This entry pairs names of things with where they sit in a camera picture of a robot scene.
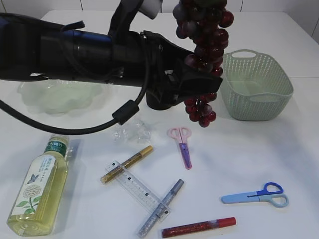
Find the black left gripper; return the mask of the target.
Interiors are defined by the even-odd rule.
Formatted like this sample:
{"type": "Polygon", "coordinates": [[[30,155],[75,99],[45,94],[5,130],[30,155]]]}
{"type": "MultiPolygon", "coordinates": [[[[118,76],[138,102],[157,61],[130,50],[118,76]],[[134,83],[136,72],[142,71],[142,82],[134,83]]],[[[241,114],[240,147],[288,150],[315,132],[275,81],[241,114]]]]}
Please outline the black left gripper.
{"type": "Polygon", "coordinates": [[[201,72],[185,64],[191,54],[158,33],[143,31],[150,56],[150,81],[146,91],[147,105],[163,111],[190,98],[216,93],[222,78],[201,72]]]}

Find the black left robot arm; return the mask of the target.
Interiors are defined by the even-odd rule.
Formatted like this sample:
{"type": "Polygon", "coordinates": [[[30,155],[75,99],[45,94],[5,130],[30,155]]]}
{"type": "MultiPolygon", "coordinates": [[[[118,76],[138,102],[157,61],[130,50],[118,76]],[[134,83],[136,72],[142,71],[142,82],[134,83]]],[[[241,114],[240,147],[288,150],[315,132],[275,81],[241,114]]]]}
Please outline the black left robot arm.
{"type": "Polygon", "coordinates": [[[103,35],[37,18],[0,15],[0,77],[32,82],[46,79],[140,87],[150,67],[150,108],[169,109],[215,93],[222,79],[186,65],[190,54],[162,35],[120,29],[103,35]]]}

